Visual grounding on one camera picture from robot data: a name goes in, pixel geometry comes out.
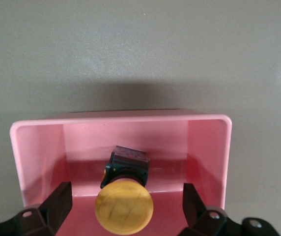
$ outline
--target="gray surface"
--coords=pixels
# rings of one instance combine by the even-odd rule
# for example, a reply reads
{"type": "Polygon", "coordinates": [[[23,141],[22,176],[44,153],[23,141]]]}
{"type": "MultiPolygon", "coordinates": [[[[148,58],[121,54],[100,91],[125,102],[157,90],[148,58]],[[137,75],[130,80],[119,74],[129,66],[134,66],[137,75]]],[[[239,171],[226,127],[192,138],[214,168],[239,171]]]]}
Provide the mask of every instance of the gray surface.
{"type": "Polygon", "coordinates": [[[161,108],[232,118],[226,211],[281,234],[281,1],[0,1],[0,219],[12,122],[161,108]]]}

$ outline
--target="yellow disc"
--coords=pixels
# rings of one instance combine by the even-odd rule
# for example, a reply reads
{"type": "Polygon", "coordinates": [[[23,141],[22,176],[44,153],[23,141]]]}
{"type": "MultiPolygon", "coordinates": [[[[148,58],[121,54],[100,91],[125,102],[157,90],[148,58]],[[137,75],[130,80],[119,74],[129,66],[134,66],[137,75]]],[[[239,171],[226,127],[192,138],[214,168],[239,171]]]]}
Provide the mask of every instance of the yellow disc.
{"type": "Polygon", "coordinates": [[[96,217],[103,228],[117,235],[131,235],[149,223],[154,204],[140,184],[122,180],[107,184],[98,194],[96,217]]]}

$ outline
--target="pink plastic bin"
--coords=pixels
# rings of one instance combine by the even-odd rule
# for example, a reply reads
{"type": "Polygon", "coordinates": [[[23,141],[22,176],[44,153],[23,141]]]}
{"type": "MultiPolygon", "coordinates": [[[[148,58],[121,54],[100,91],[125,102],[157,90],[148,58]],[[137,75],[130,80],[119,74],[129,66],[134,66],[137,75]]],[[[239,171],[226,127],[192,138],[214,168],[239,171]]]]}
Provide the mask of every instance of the pink plastic bin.
{"type": "Polygon", "coordinates": [[[25,206],[72,182],[73,208],[58,236],[110,236],[94,214],[105,164],[116,145],[146,151],[154,214],[136,236],[177,235],[187,223],[183,183],[207,205],[225,206],[232,123],[189,110],[69,113],[15,122],[10,136],[25,206]]]}

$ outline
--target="yellow round lid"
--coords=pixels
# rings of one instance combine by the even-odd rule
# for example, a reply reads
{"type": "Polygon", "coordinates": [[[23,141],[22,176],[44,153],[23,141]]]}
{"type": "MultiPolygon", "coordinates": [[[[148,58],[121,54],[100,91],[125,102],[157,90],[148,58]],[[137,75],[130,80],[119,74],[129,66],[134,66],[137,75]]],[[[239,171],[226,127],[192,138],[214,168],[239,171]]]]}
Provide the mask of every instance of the yellow round lid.
{"type": "Polygon", "coordinates": [[[107,184],[98,194],[96,217],[103,228],[117,235],[131,235],[149,223],[154,204],[139,183],[122,180],[107,184]]]}

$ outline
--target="yellow cap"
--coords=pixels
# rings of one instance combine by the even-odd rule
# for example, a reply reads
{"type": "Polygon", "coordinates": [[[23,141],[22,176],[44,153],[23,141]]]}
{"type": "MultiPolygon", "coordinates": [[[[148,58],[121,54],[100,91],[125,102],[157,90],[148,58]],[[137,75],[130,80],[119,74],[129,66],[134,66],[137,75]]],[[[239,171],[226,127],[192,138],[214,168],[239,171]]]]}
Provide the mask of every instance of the yellow cap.
{"type": "Polygon", "coordinates": [[[103,228],[117,235],[131,235],[149,223],[154,204],[149,192],[128,180],[107,184],[98,194],[96,217],[103,228]]]}

